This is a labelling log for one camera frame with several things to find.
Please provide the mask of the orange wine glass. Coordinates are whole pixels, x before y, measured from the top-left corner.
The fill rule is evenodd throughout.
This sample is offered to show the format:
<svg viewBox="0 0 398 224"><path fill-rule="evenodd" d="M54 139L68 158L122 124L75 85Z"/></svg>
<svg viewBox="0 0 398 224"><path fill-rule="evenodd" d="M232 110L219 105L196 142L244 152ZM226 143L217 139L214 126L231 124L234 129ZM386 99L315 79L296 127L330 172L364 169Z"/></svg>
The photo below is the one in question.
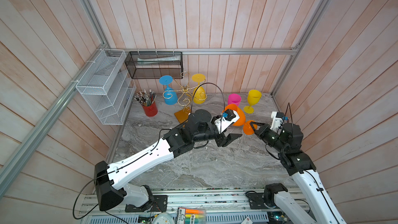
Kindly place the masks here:
<svg viewBox="0 0 398 224"><path fill-rule="evenodd" d="M255 131L253 130L252 126L250 125L253 121L252 120L246 120L246 115L245 113L235 104L230 104L227 105L224 109L226 110L233 110L238 113L239 119L237 122L235 122L233 125L237 127L243 127L243 132L246 135L253 135Z"/></svg>

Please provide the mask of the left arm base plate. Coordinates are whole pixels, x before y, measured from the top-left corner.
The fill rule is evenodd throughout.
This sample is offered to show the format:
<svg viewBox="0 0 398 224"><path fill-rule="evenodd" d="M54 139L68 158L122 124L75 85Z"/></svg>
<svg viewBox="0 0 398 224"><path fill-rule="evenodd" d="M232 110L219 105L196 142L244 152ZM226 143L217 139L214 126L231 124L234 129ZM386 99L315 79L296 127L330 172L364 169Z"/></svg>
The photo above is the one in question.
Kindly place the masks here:
<svg viewBox="0 0 398 224"><path fill-rule="evenodd" d="M168 196L167 195L155 195L152 200L144 204L141 207L134 205L126 205L126 213L138 213L138 212L165 212L167 210Z"/></svg>

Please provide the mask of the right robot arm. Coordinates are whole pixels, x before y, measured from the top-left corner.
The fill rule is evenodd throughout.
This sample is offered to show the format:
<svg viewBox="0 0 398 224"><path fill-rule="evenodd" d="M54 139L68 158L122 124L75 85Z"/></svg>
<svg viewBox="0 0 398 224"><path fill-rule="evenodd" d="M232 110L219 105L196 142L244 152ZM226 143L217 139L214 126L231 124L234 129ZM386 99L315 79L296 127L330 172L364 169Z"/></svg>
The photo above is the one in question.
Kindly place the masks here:
<svg viewBox="0 0 398 224"><path fill-rule="evenodd" d="M283 123L277 133L265 123L252 122L250 126L259 139L278 151L278 160L299 186L314 218L283 184L266 185L264 204L281 209L294 224L344 224L345 220L328 195L312 159L301 151L303 134L300 127Z"/></svg>

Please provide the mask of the dark yellow wine glass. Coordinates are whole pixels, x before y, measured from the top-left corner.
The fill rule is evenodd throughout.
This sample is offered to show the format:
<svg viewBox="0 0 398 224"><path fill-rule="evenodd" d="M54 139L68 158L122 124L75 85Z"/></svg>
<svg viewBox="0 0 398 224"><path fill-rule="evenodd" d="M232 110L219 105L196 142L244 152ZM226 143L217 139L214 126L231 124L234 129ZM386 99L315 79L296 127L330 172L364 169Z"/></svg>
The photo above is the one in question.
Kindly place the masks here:
<svg viewBox="0 0 398 224"><path fill-rule="evenodd" d="M203 74L195 74L192 76L192 80L198 83L198 86L195 88L193 101L195 104L202 104L207 98L205 89L201 86L206 81L206 77Z"/></svg>

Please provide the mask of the light yellow wine glass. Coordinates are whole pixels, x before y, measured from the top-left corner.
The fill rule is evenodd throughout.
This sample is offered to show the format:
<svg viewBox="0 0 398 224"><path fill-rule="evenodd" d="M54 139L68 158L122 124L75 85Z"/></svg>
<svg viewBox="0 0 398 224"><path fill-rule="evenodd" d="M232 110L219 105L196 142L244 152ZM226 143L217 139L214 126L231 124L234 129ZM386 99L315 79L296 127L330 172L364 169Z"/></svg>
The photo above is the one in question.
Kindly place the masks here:
<svg viewBox="0 0 398 224"><path fill-rule="evenodd" d="M244 107L244 112L247 114L253 114L254 113L254 108L253 106L256 105L259 100L261 99L262 93L258 90L250 90L248 92L248 97L247 97L247 101L248 101L248 106Z"/></svg>

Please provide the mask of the pink wine glass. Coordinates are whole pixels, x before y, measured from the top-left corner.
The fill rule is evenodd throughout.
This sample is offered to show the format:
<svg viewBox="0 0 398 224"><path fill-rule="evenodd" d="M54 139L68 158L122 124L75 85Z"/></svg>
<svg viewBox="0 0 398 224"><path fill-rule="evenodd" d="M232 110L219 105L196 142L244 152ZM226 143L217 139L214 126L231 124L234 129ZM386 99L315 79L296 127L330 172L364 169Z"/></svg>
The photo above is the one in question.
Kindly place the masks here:
<svg viewBox="0 0 398 224"><path fill-rule="evenodd" d="M234 104L236 106L239 106L241 103L241 96L236 93L231 93L228 96L228 105Z"/></svg>

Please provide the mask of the blue wine glass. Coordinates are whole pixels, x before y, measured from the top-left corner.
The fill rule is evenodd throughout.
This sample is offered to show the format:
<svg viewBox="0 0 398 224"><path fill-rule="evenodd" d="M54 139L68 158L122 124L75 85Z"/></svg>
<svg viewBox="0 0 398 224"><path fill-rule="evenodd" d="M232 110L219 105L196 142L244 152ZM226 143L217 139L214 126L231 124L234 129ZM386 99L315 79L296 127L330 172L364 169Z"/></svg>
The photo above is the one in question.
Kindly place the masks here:
<svg viewBox="0 0 398 224"><path fill-rule="evenodd" d="M174 105L178 101L177 93L173 88L170 87L170 84L173 82L173 78L170 75L164 75L159 79L161 85L166 86L163 92L163 98L167 105Z"/></svg>

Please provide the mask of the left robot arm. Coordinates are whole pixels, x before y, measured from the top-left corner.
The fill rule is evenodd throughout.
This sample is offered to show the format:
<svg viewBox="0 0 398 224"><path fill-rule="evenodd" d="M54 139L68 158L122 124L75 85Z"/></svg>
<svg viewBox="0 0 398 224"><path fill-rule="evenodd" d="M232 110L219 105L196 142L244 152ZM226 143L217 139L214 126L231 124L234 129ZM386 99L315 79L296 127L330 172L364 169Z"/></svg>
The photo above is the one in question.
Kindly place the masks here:
<svg viewBox="0 0 398 224"><path fill-rule="evenodd" d="M219 147L226 147L240 134L225 135L225 130L240 119L237 111L227 109L219 116L206 110L197 110L178 126L168 130L148 148L119 162L99 162L94 169L95 192L98 207L108 211L118 205L131 205L143 212L154 203L149 186L131 185L130 181L149 169L170 161L194 149L197 142L214 140Z"/></svg>

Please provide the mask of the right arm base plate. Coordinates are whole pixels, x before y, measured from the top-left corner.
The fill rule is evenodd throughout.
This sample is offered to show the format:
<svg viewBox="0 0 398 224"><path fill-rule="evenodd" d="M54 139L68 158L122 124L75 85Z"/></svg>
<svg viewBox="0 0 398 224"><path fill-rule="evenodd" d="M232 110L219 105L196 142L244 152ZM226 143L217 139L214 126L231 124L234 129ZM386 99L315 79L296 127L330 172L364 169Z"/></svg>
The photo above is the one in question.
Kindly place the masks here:
<svg viewBox="0 0 398 224"><path fill-rule="evenodd" d="M245 193L245 196L249 200L251 209L275 209L279 208L275 198L278 198L279 200L292 199L288 192L268 189L266 189L264 193L248 191Z"/></svg>

